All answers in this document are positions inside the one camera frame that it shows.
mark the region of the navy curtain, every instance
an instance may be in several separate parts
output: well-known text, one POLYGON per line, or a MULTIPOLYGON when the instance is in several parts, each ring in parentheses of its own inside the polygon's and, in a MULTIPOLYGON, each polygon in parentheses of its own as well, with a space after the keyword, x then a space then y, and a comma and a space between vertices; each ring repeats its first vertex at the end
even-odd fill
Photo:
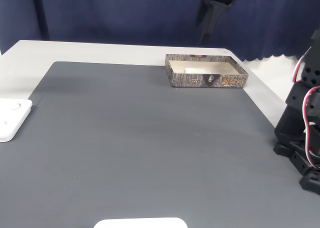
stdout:
POLYGON ((271 55, 301 56, 319 27, 320 0, 237 0, 225 12, 209 42, 200 45, 202 28, 194 24, 199 1, 34 0, 34 3, 43 39, 226 48, 241 60, 249 61, 271 55))
POLYGON ((19 40, 41 40, 34 0, 0 0, 0 51, 19 40))

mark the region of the black bracket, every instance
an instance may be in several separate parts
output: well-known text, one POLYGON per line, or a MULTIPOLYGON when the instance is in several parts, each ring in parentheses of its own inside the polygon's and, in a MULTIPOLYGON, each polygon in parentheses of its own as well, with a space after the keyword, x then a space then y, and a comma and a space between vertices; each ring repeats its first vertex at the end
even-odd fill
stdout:
POLYGON ((200 43, 205 43, 213 33, 221 15, 228 10, 235 0, 201 0, 195 25, 199 26, 203 20, 204 30, 200 43))

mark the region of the cardboard box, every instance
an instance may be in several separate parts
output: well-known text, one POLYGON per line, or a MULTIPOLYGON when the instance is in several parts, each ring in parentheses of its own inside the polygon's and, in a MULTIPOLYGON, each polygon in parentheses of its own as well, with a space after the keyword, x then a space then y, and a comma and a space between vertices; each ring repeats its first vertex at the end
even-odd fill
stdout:
POLYGON ((228 55, 167 54, 172 87, 242 88, 248 73, 228 55))

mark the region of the white object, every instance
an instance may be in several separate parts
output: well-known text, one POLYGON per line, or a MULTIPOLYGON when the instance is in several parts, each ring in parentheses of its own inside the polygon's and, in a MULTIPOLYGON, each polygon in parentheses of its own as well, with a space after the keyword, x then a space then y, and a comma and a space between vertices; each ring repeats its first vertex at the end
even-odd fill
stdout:
POLYGON ((180 218, 105 219, 94 228, 188 228, 180 218))
MULTIPOLYGON (((0 58, 0 97, 28 99, 52 64, 57 61, 164 66, 166 54, 231 56, 249 74, 244 91, 267 119, 274 126, 277 125, 286 108, 284 99, 280 99, 227 49, 20 40, 0 58)), ((272 80, 268 85, 272 86, 274 91, 285 91, 283 97, 286 97, 292 86, 294 63, 296 61, 292 63, 292 69, 285 70, 288 75, 284 74, 281 79, 277 79, 284 70, 283 67, 267 65, 264 62, 266 69, 263 69, 261 77, 267 78, 264 81, 272 80)))
POLYGON ((0 142, 10 141, 29 115, 32 101, 0 98, 0 142))

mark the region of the curtain fold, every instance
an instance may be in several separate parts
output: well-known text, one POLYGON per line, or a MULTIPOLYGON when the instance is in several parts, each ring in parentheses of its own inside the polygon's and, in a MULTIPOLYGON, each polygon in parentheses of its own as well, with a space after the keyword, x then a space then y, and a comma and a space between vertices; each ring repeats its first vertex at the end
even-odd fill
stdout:
POLYGON ((0 0, 0 51, 20 40, 41 40, 34 0, 0 0))

